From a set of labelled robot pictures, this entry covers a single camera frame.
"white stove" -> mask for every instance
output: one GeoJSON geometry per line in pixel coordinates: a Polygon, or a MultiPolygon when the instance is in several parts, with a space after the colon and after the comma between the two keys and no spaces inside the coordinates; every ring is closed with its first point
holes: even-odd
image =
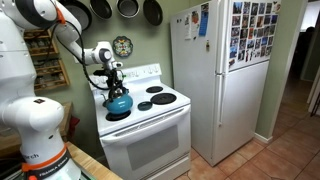
{"type": "MultiPolygon", "coordinates": [[[[185,173],[190,169],[190,99],[161,82],[159,64],[123,69],[122,74],[133,99],[123,119],[110,119],[103,106],[108,91],[90,85],[109,168],[126,180],[174,179],[185,173]]],[[[90,78],[107,87],[106,77],[90,78]]]]}

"wooden countertop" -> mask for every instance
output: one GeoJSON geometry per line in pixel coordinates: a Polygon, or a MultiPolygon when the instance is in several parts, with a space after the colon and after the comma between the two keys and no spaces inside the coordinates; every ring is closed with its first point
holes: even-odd
{"type": "MultiPolygon", "coordinates": [[[[60,123],[59,129],[60,134],[64,138],[68,134],[69,130],[69,121],[71,117],[72,103],[62,103],[64,107],[64,117],[60,123]]],[[[20,153],[21,140],[19,134],[11,130],[9,136],[0,135],[0,157],[7,157],[20,153]]]]}
{"type": "Polygon", "coordinates": [[[110,171],[108,168],[100,164],[98,161],[90,157],[81,149],[70,142],[67,142],[67,147],[72,156],[72,159],[81,167],[93,175],[96,179],[121,180],[119,176],[110,171]]]}

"cabinet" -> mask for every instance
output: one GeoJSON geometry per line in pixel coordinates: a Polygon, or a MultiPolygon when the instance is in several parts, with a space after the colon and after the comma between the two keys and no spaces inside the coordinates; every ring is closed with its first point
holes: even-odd
{"type": "Polygon", "coordinates": [[[25,31],[24,40],[37,72],[34,84],[35,91],[53,89],[70,84],[63,61],[59,57],[56,43],[54,40],[51,41],[50,30],[25,31]]]}

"hanging pan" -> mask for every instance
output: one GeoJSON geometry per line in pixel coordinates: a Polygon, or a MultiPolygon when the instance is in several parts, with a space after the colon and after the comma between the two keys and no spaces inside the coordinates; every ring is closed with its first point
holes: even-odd
{"type": "Polygon", "coordinates": [[[117,0],[119,13],[126,18],[132,18],[139,12],[139,4],[136,0],[117,0]]]}
{"type": "Polygon", "coordinates": [[[162,23],[162,9],[156,0],[145,0],[143,3],[143,13],[150,24],[158,26],[162,23]]]}
{"type": "Polygon", "coordinates": [[[70,13],[79,21],[82,31],[88,29],[91,25],[92,16],[90,10],[77,0],[64,0],[61,4],[70,11],[70,13]]]}
{"type": "Polygon", "coordinates": [[[112,8],[107,0],[90,0],[90,8],[101,19],[109,19],[112,16],[112,8]]]}

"oven handle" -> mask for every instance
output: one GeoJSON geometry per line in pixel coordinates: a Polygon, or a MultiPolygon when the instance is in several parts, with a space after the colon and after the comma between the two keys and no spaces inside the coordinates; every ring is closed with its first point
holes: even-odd
{"type": "Polygon", "coordinates": [[[146,134],[154,134],[155,131],[148,131],[148,130],[157,126],[156,132],[158,132],[158,131],[161,131],[162,129],[165,129],[165,128],[168,128],[174,124],[177,124],[177,122],[181,120],[181,118],[177,118],[177,117],[181,116],[182,114],[188,113],[188,111],[190,112],[190,105],[183,107],[182,109],[178,109],[176,111],[167,113],[161,117],[156,117],[151,120],[148,120],[147,122],[140,123],[138,125],[130,127],[130,128],[125,129],[123,131],[120,131],[120,132],[118,131],[113,134],[104,136],[104,137],[100,138],[100,140],[105,144],[112,144],[112,143],[119,142],[124,139],[128,139],[128,138],[133,137],[135,135],[145,136],[146,134]],[[147,124],[147,123],[150,123],[150,125],[147,125],[146,127],[141,128],[141,126],[143,126],[144,124],[147,124]],[[125,133],[125,135],[118,135],[117,136],[117,134],[121,134],[122,132],[130,130],[130,129],[134,129],[134,130],[129,133],[125,133]]]}

